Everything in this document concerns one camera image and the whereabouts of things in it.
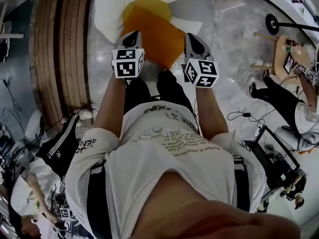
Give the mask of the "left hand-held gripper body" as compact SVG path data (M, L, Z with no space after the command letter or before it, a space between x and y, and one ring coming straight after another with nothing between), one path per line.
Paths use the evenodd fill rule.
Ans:
M129 32L118 39L112 50L112 68L118 79L137 78L143 68L145 50L142 48L142 33Z

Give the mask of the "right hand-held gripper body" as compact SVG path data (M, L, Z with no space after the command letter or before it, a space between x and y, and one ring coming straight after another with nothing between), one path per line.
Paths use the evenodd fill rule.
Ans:
M196 88L212 88L219 79L219 69L209 46L197 35L187 33L184 38L184 55L186 82L191 82Z

